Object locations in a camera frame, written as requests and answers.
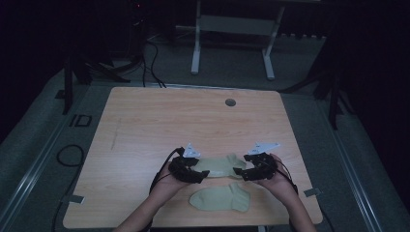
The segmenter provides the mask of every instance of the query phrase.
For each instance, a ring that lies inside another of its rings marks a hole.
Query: gray floor
[[[181,31],[175,44],[160,36],[150,41],[158,46],[154,71],[168,87],[225,87],[277,90],[301,81],[307,74],[323,41],[278,38],[272,62],[274,81],[267,80],[260,50],[256,47],[218,46],[229,37],[206,34],[203,41],[198,75],[190,74],[193,37]],[[259,46],[258,38],[251,38]],[[146,59],[153,60],[155,49],[148,45]],[[129,86],[141,86],[142,69],[124,73],[132,80]],[[153,79],[148,74],[148,81]],[[54,99],[63,88],[63,75],[50,79],[27,114],[0,147],[2,212],[1,221],[7,231],[49,231],[59,200],[75,176],[75,167],[65,167],[56,160],[58,151],[69,144],[88,151],[105,101],[113,86],[120,84],[104,77],[95,77],[91,86],[74,85],[74,106],[64,116],[63,101]],[[147,83],[148,87],[158,87]],[[336,231],[409,231],[410,217],[401,204],[365,130],[355,115],[340,106],[338,130],[327,122],[328,101],[312,96],[315,84],[291,95],[282,95],[292,129],[301,149],[309,177],[323,193],[318,201]],[[74,114],[92,116],[90,127],[70,127]],[[64,154],[67,161],[78,162],[79,152]],[[67,205],[57,214],[56,228],[71,231],[62,225]],[[327,220],[317,225],[318,231],[330,231]],[[289,231],[287,225],[274,226],[270,231]],[[75,231],[110,231],[89,229]],[[197,228],[190,231],[239,231],[238,228]],[[242,228],[241,231],[257,231]]]

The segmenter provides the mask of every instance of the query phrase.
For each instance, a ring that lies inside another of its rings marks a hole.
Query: wooden table
[[[225,101],[233,99],[235,106]],[[272,150],[288,167],[314,223],[322,220],[304,161],[279,93],[252,90],[116,87],[64,217],[68,228],[116,227],[147,196],[166,157],[188,143],[202,158],[236,154],[243,158],[255,142],[277,142]],[[238,182],[250,193],[249,210],[204,212],[189,203],[199,189]],[[286,209],[267,190],[232,178],[207,178],[167,202],[155,227],[242,226],[288,223]]]

